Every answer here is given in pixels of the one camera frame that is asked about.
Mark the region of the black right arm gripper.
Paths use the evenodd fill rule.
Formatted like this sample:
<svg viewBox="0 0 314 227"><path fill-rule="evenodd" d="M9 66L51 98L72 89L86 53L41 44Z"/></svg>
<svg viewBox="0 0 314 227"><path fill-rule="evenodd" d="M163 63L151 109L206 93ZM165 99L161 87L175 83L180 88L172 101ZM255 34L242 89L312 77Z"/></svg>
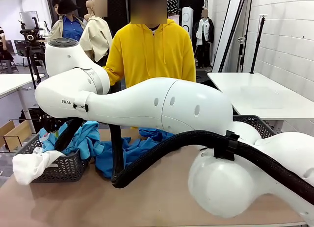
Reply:
<svg viewBox="0 0 314 227"><path fill-rule="evenodd" d="M60 119L54 118L47 114L40 117L40 122L47 132L55 132L61 127Z"/></svg>

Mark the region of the light blue printed top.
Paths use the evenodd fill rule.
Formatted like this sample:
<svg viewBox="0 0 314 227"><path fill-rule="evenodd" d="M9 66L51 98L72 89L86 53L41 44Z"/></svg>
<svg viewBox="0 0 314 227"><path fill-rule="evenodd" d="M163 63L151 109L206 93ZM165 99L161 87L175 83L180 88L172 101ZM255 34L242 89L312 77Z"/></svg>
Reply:
<svg viewBox="0 0 314 227"><path fill-rule="evenodd" d="M44 128L39 131L39 139L42 142L43 151L55 150L58 137L68 127L64 123L56 132L48 133ZM100 155L104 146L100 142L99 123L96 121L87 121L78 128L68 146L61 150L64 155L69 155L79 151L82 160Z"/></svg>

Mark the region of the white garment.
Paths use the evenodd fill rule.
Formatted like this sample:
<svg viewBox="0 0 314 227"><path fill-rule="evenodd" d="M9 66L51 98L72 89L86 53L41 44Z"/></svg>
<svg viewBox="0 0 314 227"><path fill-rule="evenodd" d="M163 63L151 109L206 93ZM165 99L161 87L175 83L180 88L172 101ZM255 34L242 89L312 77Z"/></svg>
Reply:
<svg viewBox="0 0 314 227"><path fill-rule="evenodd" d="M30 154L17 154L12 159L15 180L20 185L29 185L44 173L59 157L65 155L56 150L44 151L36 147Z"/></svg>

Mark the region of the medium blue garment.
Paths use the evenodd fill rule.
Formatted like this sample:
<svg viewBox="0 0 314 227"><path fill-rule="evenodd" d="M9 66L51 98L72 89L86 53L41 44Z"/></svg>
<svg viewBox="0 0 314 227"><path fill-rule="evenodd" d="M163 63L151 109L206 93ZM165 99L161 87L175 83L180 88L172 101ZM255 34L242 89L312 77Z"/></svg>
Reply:
<svg viewBox="0 0 314 227"><path fill-rule="evenodd" d="M131 143L130 137L123 137L124 166L129 166L159 143L161 142L154 141L147 137L144 137L144 139L136 139ZM96 168L102 172L104 177L111 178L113 169L112 143L110 141L101 141L101 144L104 146L104 150L96 157Z"/></svg>

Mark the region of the right forearm yellow sleeve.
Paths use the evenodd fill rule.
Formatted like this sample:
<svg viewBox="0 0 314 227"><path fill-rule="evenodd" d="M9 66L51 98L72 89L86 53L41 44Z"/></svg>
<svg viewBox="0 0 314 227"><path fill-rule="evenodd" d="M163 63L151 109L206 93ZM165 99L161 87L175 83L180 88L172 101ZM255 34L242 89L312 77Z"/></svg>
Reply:
<svg viewBox="0 0 314 227"><path fill-rule="evenodd" d="M110 85L113 86L116 82L120 81L124 75L124 68L121 64L117 63L106 63L104 66L104 69L106 70Z"/></svg>

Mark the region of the cardboard box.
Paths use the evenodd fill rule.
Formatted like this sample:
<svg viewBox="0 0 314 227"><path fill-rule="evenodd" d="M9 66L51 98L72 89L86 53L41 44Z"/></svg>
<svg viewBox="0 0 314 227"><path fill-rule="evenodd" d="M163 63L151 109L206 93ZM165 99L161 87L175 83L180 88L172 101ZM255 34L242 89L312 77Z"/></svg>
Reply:
<svg viewBox="0 0 314 227"><path fill-rule="evenodd" d="M18 150L23 143L35 135L30 123L25 120L17 126L13 121L0 126L0 153L9 153Z"/></svg>

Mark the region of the background person striped shirt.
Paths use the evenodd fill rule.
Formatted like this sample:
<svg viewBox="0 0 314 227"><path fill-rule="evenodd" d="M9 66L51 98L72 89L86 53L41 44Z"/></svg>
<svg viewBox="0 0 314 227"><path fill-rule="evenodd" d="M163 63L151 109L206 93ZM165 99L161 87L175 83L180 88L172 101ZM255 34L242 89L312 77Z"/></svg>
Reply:
<svg viewBox="0 0 314 227"><path fill-rule="evenodd" d="M0 61L1 60L10 60L12 62L14 58L8 51L5 33L2 27L0 26Z"/></svg>

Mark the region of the mannequin cream jacket gray trousers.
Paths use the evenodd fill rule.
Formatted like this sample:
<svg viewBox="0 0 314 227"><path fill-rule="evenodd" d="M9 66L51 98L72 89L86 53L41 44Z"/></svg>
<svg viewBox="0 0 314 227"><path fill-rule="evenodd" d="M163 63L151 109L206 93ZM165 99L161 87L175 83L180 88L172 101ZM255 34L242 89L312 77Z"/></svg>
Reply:
<svg viewBox="0 0 314 227"><path fill-rule="evenodd" d="M107 17L107 0L88 0L88 13L84 15L86 26L80 38L80 45L87 56L104 67L112 45L112 34Z"/></svg>

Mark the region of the gray monitor screen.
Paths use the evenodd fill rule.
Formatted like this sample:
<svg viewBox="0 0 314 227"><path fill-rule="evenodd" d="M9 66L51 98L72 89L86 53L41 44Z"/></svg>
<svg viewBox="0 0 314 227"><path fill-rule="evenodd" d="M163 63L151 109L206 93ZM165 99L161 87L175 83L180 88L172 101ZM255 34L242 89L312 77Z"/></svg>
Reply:
<svg viewBox="0 0 314 227"><path fill-rule="evenodd" d="M20 12L20 18L25 24L25 29L38 28L38 14L36 11Z"/></svg>

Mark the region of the person in yellow hoodie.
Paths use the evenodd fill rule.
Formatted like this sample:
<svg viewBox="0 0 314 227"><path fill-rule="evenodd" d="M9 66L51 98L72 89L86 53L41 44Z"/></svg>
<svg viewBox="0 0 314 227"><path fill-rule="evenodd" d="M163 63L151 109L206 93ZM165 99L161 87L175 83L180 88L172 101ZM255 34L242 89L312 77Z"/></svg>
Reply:
<svg viewBox="0 0 314 227"><path fill-rule="evenodd" d="M167 0L131 0L131 21L114 35L108 62L123 66L126 87L154 77L196 80L192 41L167 18Z"/></svg>

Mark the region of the mannequin patterned bucket hat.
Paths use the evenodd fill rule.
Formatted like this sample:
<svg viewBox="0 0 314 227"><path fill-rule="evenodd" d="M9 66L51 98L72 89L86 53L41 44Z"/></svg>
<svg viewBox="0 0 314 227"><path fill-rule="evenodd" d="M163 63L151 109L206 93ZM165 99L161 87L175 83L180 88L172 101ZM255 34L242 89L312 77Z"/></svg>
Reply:
<svg viewBox="0 0 314 227"><path fill-rule="evenodd" d="M180 24L180 11L177 0L167 0L167 16L176 24Z"/></svg>

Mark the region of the white cylindrical fan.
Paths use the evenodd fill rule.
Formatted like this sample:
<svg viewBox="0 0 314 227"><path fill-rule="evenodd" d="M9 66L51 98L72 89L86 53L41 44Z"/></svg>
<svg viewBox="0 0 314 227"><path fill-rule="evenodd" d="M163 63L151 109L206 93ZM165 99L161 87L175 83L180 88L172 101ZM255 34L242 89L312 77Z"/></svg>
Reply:
<svg viewBox="0 0 314 227"><path fill-rule="evenodd" d="M182 8L182 28L185 29L191 37L193 28L193 9L191 7Z"/></svg>

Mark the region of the mannequin black white jacket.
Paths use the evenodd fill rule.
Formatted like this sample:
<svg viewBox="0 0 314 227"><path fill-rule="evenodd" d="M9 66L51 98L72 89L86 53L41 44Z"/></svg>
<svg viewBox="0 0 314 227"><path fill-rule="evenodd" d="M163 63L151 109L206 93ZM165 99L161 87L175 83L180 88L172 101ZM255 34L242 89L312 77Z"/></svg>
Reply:
<svg viewBox="0 0 314 227"><path fill-rule="evenodd" d="M210 63L210 45L214 43L214 24L207 9L202 10L201 18L193 27L192 37L196 41L196 59L198 68L207 68Z"/></svg>

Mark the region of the black leaning stand poles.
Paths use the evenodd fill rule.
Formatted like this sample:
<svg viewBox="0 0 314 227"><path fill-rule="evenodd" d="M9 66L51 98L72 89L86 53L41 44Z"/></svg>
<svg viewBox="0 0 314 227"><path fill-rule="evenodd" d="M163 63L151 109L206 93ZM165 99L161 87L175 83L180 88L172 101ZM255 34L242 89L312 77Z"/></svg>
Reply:
<svg viewBox="0 0 314 227"><path fill-rule="evenodd" d="M235 72L239 61L239 37L244 36L248 0L213 0L215 41L213 69L217 72Z"/></svg>

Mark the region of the black light stand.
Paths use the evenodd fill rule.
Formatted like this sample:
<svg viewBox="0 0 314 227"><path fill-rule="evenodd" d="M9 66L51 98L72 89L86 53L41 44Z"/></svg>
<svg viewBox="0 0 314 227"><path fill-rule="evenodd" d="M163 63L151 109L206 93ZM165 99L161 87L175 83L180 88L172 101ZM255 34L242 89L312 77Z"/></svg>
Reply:
<svg viewBox="0 0 314 227"><path fill-rule="evenodd" d="M256 59L257 59L257 55L258 55L258 50L259 50L259 46L260 46L260 42L261 42L261 36L262 36L262 30L263 30L263 26L266 20L266 14L264 15L260 15L261 21L260 21L260 25L259 25L259 31L258 31L258 35L257 35L257 40L256 40L256 46L255 46L255 51L254 51L254 55L253 55L253 60L252 60L252 65L251 65L251 69L250 69L250 74L254 73L254 68L255 68L255 64L256 64Z"/></svg>

